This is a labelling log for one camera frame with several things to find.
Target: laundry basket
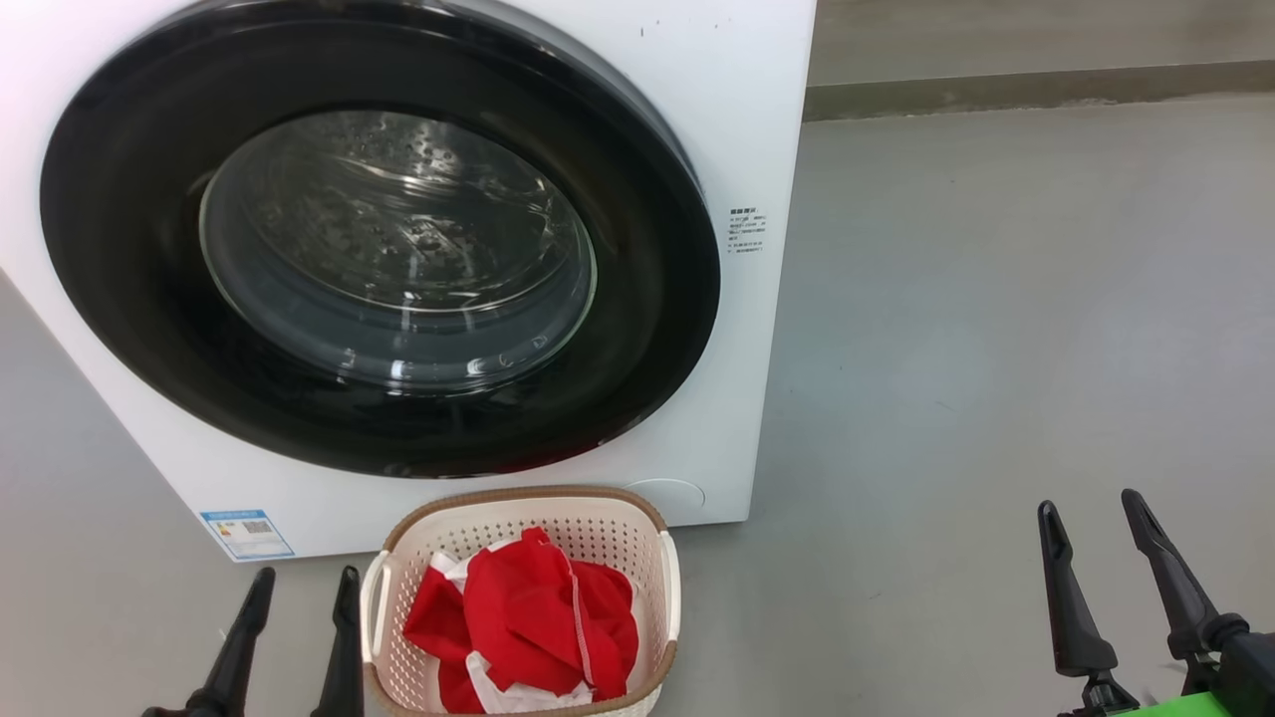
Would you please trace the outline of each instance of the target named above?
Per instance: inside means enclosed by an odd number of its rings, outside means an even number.
[[[529,712],[552,717],[648,714],[673,665],[682,595],[677,550],[664,521],[641,498],[607,487],[534,487],[439,500],[404,518],[367,568],[361,596],[365,681],[394,717],[446,714],[439,661],[403,638],[430,556],[468,558],[539,526],[575,560],[609,565],[636,586],[638,661],[629,694],[617,699]]]

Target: baseboard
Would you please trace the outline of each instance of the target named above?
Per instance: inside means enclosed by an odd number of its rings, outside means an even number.
[[[1275,60],[826,84],[802,121],[859,120],[1275,92]]]

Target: washing machine door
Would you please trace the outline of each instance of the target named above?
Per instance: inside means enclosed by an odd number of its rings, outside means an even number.
[[[615,438],[695,366],[701,193],[618,77],[450,3],[204,6],[78,93],[41,212],[138,376],[263,448],[439,477]]]

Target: washing machine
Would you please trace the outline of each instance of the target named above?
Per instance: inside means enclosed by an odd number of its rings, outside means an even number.
[[[3,13],[0,268],[231,559],[748,515],[815,0]]]

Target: basket handle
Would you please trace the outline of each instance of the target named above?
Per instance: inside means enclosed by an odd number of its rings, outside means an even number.
[[[668,639],[673,642],[682,632],[682,566],[668,531],[660,531],[659,547],[664,565],[664,615],[668,616]]]
[[[363,587],[358,593],[358,635],[363,651],[363,662],[371,662],[381,654],[381,635],[385,633],[385,606],[390,598],[390,591],[384,587],[384,583],[390,579],[390,566],[385,564],[389,556],[389,551],[382,550],[376,558],[372,558],[372,564],[367,566],[367,572],[363,574]],[[376,626],[368,629],[368,623],[372,621],[370,615],[372,596],[377,592],[380,592],[380,600],[376,605]]]

